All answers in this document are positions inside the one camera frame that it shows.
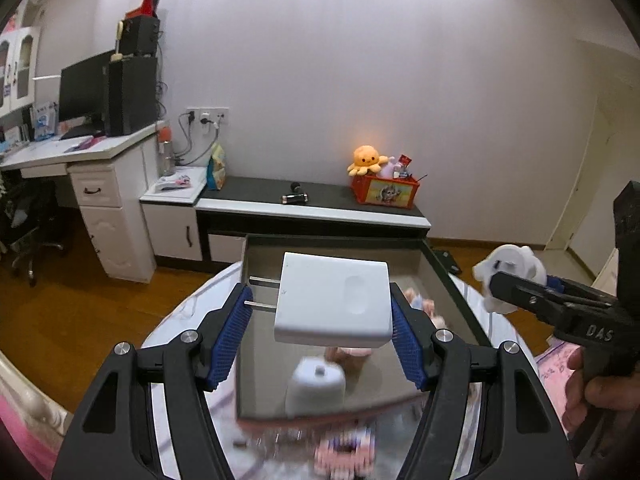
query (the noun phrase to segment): computer monitor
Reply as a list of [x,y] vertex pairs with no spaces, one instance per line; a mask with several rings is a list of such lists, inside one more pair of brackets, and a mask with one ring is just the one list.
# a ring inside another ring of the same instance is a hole
[[58,117],[66,121],[89,116],[100,121],[104,114],[105,67],[114,50],[97,54],[62,70]]

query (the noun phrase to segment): hand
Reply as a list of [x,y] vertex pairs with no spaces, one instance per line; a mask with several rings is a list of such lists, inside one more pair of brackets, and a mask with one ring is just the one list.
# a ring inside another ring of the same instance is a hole
[[566,407],[562,415],[564,428],[575,431],[587,416],[587,403],[598,408],[615,410],[637,410],[640,407],[640,373],[629,377],[596,377],[584,387],[582,376],[582,348],[569,356],[567,366],[575,370],[566,382]]

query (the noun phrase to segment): blue textured pad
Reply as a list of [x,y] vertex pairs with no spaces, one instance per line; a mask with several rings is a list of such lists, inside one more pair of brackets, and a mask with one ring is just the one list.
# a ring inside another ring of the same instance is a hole
[[207,384],[213,389],[216,389],[229,375],[242,336],[253,313],[251,307],[246,306],[244,302],[253,300],[252,290],[245,286],[211,349],[211,368],[207,375]]
[[424,390],[427,375],[422,367],[422,347],[418,344],[418,340],[393,296],[391,296],[391,316],[394,322],[391,341],[396,348],[404,376],[415,384],[416,388]]

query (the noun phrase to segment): metal prong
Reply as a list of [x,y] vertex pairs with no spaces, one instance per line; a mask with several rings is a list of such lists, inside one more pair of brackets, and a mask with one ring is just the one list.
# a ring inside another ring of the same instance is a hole
[[280,288],[280,280],[271,280],[269,278],[259,278],[258,276],[249,276],[249,285],[268,286],[269,288]]
[[266,303],[258,303],[257,301],[245,301],[246,306],[250,306],[254,310],[261,310],[263,312],[275,312],[276,307]]

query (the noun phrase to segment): metal screw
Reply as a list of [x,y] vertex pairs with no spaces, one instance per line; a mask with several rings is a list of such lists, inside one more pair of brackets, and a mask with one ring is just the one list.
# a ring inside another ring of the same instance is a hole
[[441,328],[436,332],[436,339],[443,343],[448,343],[453,339],[453,334],[446,328]]
[[131,350],[131,345],[126,341],[123,341],[122,343],[118,343],[116,346],[113,347],[113,351],[118,355],[124,355],[126,353],[129,353],[129,350]]
[[193,343],[198,338],[198,333],[195,330],[185,330],[180,334],[180,341],[183,343]]
[[504,349],[510,354],[517,354],[520,351],[520,345],[515,341],[505,341],[502,343]]

